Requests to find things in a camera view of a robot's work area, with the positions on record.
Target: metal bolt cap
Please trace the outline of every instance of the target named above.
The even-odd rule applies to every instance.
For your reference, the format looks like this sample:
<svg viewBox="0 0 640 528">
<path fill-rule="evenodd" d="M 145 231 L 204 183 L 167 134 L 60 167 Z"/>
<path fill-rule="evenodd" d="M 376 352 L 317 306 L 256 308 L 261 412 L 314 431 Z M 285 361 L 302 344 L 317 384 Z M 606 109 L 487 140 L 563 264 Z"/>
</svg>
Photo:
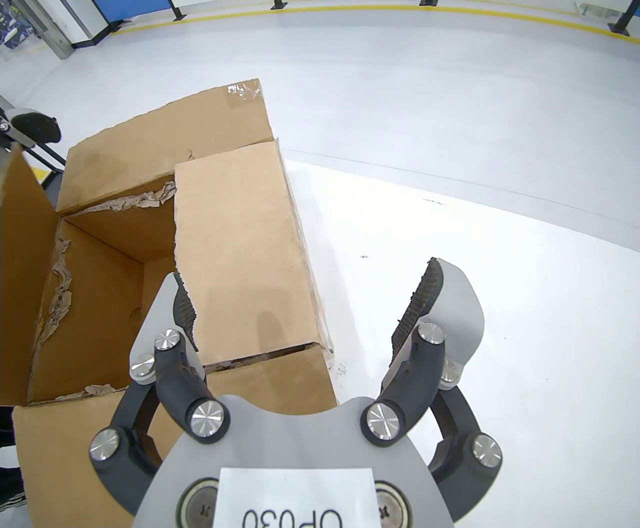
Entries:
<svg viewBox="0 0 640 528">
<path fill-rule="evenodd" d="M 217 479 L 207 478 L 194 482 L 182 494 L 178 503 L 180 528 L 211 528 L 217 500 Z"/>
<path fill-rule="evenodd" d="M 457 383 L 460 380 L 460 371 L 456 364 L 445 358 L 444 365 L 442 367 L 442 376 L 440 377 L 442 381 L 446 381 L 447 383 Z"/>
<path fill-rule="evenodd" d="M 432 345 L 439 345 L 444 341 L 444 332 L 435 323 L 420 323 L 418 325 L 418 335 Z"/>
<path fill-rule="evenodd" d="M 477 435 L 471 449 L 476 460 L 485 467 L 496 467 L 502 460 L 502 449 L 489 435 Z"/>
<path fill-rule="evenodd" d="M 180 341 L 180 332 L 173 328 L 169 328 L 156 336 L 156 349 L 169 350 L 176 346 L 178 341 Z"/>
<path fill-rule="evenodd" d="M 138 356 L 131 364 L 131 376 L 134 378 L 144 378 L 150 374 L 156 365 L 156 357 L 151 352 L 145 352 Z"/>
<path fill-rule="evenodd" d="M 189 426 L 194 435 L 208 438 L 218 432 L 224 420 L 225 410 L 222 405 L 215 400 L 207 400 L 195 408 Z"/>
<path fill-rule="evenodd" d="M 400 433 L 400 421 L 389 405 L 374 403 L 367 411 L 367 425 L 376 438 L 393 440 Z"/>
<path fill-rule="evenodd" d="M 96 461 L 107 460 L 120 445 L 120 435 L 115 429 L 103 429 L 93 437 L 89 455 Z"/>
<path fill-rule="evenodd" d="M 381 528 L 408 528 L 410 510 L 402 493 L 391 484 L 376 481 Z"/>
</svg>

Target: metal frame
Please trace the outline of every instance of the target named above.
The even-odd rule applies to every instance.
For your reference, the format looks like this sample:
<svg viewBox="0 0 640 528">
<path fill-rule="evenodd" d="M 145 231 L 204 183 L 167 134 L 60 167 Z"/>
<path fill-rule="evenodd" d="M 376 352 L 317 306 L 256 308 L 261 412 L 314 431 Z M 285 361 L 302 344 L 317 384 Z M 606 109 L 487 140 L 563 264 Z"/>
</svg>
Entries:
<svg viewBox="0 0 640 528">
<path fill-rule="evenodd" d="M 58 58 L 64 60 L 75 51 L 65 34 L 36 0 L 12 1 Z"/>
</svg>

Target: torn cardboard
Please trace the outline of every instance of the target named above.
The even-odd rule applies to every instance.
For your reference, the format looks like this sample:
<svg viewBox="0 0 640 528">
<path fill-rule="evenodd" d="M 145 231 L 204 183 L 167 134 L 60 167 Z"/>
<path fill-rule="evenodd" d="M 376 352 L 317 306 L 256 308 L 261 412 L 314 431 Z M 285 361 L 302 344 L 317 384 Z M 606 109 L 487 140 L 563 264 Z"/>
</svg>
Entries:
<svg viewBox="0 0 640 528">
<path fill-rule="evenodd" d="M 183 161 L 272 140 L 257 79 L 196 93 L 72 147 L 58 211 L 84 209 L 172 175 Z"/>
<path fill-rule="evenodd" d="M 215 396 L 236 394 L 277 413 L 306 414 L 335 406 L 320 347 L 207 377 Z M 13 413 L 29 516 L 35 528 L 126 528 L 132 516 L 99 481 L 88 446 L 109 424 L 122 392 Z M 165 458 L 181 430 L 160 407 L 150 428 Z M 64 476 L 64 486 L 60 486 Z"/>
<path fill-rule="evenodd" d="M 202 363 L 323 342 L 277 144 L 178 164 L 175 181 L 176 262 Z"/>
<path fill-rule="evenodd" d="M 95 487 L 86 449 L 130 382 L 131 345 L 175 259 L 215 394 L 276 412 L 335 405 L 321 310 L 258 81 L 201 92 L 76 145 L 58 214 L 20 152 L 4 172 L 0 404 L 28 404 L 15 430 L 36 528 L 130 524 Z M 60 397 L 68 400 L 50 403 Z M 176 426 L 173 436 L 154 427 L 166 453 Z M 72 492 L 54 484 L 60 474 Z"/>
</svg>

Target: gray metal plate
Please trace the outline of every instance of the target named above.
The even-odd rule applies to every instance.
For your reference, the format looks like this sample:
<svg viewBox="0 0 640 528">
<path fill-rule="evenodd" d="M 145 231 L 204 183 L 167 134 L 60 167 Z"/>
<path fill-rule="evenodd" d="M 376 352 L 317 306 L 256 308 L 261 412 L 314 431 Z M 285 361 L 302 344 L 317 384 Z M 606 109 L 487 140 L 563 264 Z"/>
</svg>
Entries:
<svg viewBox="0 0 640 528">
<path fill-rule="evenodd" d="M 467 276 L 460 268 L 438 259 L 442 267 L 444 282 L 442 291 L 426 316 L 420 317 L 425 323 L 435 323 L 445 333 L 445 350 L 447 359 L 452 361 L 460 376 L 467 362 L 482 341 L 484 334 L 484 314 L 480 301 L 474 292 Z M 411 352 L 411 334 L 398 351 L 394 361 L 386 373 L 382 386 L 386 387 L 394 378 L 400 365 L 406 361 Z M 440 389 L 449 390 L 455 383 L 440 382 Z"/>
<path fill-rule="evenodd" d="M 415 528 L 452 528 L 453 522 L 427 465 L 408 437 L 391 447 L 371 445 L 360 431 L 366 397 L 314 415 L 271 413 L 237 396 L 222 396 L 231 416 L 218 443 L 202 445 L 187 434 L 161 465 L 138 510 L 134 528 L 175 528 L 182 493 L 195 481 L 219 478 L 222 467 L 372 468 L 375 480 L 399 488 Z"/>
</svg>

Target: yellow floor line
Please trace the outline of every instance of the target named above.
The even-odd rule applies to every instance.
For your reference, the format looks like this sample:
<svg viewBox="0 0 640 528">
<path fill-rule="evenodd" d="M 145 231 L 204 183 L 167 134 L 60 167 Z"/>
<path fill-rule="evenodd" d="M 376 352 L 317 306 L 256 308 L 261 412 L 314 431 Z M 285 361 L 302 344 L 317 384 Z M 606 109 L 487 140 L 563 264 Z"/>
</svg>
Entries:
<svg viewBox="0 0 640 528">
<path fill-rule="evenodd" d="M 36 177 L 36 179 L 42 183 L 42 181 L 47 177 L 47 175 L 49 174 L 48 171 L 46 170 L 42 170 L 42 169 L 38 169 L 35 167 L 31 167 L 31 170 L 33 171 L 34 176 Z"/>
<path fill-rule="evenodd" d="M 327 12 L 327 11 L 438 11 L 445 13 L 463 13 L 467 15 L 482 15 L 486 17 L 499 17 L 503 19 L 515 19 L 526 20 L 528 22 L 539 22 L 540 24 L 548 24 L 551 26 L 559 26 L 562 28 L 578 29 L 580 31 L 587 31 L 588 33 L 595 33 L 596 35 L 608 36 L 611 38 L 619 38 L 633 44 L 640 44 L 640 38 L 632 36 L 618 35 L 617 33 L 611 33 L 608 29 L 596 28 L 593 26 L 585 26 L 584 24 L 577 24 L 576 22 L 565 22 L 563 20 L 547 19 L 544 17 L 536 17 L 533 15 L 520 15 L 517 13 L 507 13 L 502 11 L 488 11 L 484 9 L 472 9 L 472 8 L 458 8 L 458 7 L 421 7 L 421 6 L 398 6 L 398 5 L 352 5 L 352 6 L 318 6 L 318 7 L 299 7 L 299 8 L 286 8 L 283 10 L 275 11 L 247 11 L 244 13 L 227 13 L 224 15 L 208 15 L 205 17 L 186 17 L 185 19 L 178 20 L 177 22 L 158 22 L 156 24 L 148 24 L 146 26 L 140 26 L 138 28 L 122 28 L 114 35 L 121 35 L 123 33 L 133 33 L 135 31 L 144 31 L 146 29 L 163 28 L 165 26 L 173 26 L 174 24 L 192 24 L 194 22 L 204 22 L 207 20 L 225 20 L 235 19 L 240 17 L 254 17 L 258 15 L 286 15 L 288 13 L 313 13 L 313 12 Z"/>
</svg>

